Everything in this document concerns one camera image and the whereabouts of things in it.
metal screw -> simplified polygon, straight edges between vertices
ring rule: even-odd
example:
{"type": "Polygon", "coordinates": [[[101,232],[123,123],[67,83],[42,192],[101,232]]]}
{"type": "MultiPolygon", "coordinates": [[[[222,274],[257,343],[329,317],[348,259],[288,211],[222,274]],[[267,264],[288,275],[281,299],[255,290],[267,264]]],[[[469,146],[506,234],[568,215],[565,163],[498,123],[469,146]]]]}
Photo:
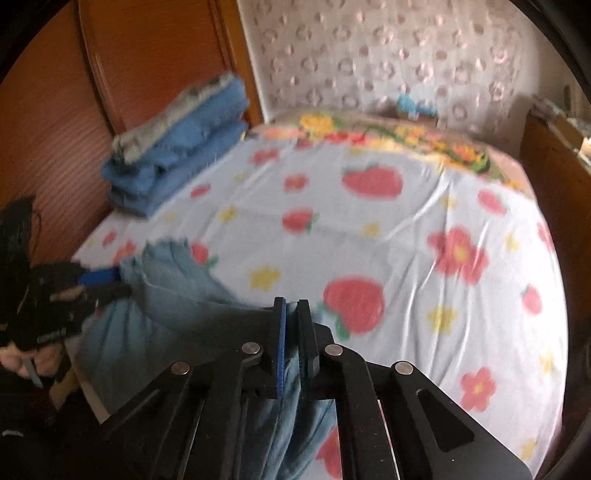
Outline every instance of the metal screw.
{"type": "Polygon", "coordinates": [[[401,375],[410,375],[413,373],[413,366],[408,362],[398,362],[394,365],[394,368],[401,375]]]}
{"type": "Polygon", "coordinates": [[[242,345],[242,351],[247,355],[254,355],[261,350],[261,346],[256,342],[246,342],[242,345]]]}
{"type": "Polygon", "coordinates": [[[170,367],[170,371],[174,373],[174,375],[184,375],[191,370],[191,365],[187,362],[176,362],[173,366],[170,367]]]}
{"type": "Polygon", "coordinates": [[[343,347],[337,345],[336,343],[331,343],[324,347],[324,351],[327,355],[330,356],[339,356],[343,353],[343,347]]]}

blue gripper pad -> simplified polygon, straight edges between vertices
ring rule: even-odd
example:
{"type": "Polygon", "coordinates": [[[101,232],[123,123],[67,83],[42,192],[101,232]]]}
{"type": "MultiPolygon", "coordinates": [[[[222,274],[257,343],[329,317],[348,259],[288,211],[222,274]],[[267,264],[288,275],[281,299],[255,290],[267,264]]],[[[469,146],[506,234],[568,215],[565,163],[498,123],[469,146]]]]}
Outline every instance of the blue gripper pad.
{"type": "Polygon", "coordinates": [[[285,325],[287,321],[287,302],[283,300],[281,317],[279,322],[279,341],[277,352],[277,397],[283,397],[283,385],[285,376],[285,325]]]}
{"type": "Polygon", "coordinates": [[[119,272],[119,267],[112,267],[105,270],[86,272],[78,279],[78,285],[95,287],[116,281],[121,281],[121,273],[119,272]]]}
{"type": "Polygon", "coordinates": [[[276,297],[273,302],[272,321],[267,338],[267,354],[275,374],[274,397],[283,396],[285,381],[285,335],[287,328],[287,302],[276,297]]]}

white bedsheet with strawberry print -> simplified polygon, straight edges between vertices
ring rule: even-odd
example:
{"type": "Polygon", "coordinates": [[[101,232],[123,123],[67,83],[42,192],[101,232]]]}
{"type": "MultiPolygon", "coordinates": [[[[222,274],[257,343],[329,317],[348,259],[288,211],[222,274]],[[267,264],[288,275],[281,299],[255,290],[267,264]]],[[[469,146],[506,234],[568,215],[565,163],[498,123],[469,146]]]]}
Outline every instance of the white bedsheet with strawberry print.
{"type": "MultiPolygon", "coordinates": [[[[538,471],[567,321],[534,201],[404,150],[249,139],[150,220],[110,215],[76,258],[103,267],[171,237],[244,301],[309,299],[367,360],[412,362],[538,471]]],[[[334,432],[307,478],[338,477],[334,432]]]]}

patterned wall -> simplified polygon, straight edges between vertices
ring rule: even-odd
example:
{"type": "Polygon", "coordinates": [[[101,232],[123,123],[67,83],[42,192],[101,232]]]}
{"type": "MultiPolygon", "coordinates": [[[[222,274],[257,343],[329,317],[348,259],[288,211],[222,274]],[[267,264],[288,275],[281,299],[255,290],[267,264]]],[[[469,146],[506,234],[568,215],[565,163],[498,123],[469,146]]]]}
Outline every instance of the patterned wall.
{"type": "Polygon", "coordinates": [[[408,93],[515,151],[519,96],[560,100],[568,71],[509,0],[242,0],[241,12],[266,118],[307,105],[387,113],[408,93]]]}

wooden headboard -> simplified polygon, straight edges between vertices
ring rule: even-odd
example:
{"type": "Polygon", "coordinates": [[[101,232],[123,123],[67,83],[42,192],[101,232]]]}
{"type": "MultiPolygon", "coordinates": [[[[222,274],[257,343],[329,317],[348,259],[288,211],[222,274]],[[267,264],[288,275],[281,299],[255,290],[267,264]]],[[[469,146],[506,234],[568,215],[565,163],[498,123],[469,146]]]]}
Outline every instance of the wooden headboard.
{"type": "Polygon", "coordinates": [[[70,258],[111,211],[100,167],[113,135],[224,70],[259,124],[235,0],[77,0],[49,20],[0,83],[0,207],[37,195],[34,262],[70,258]]]}

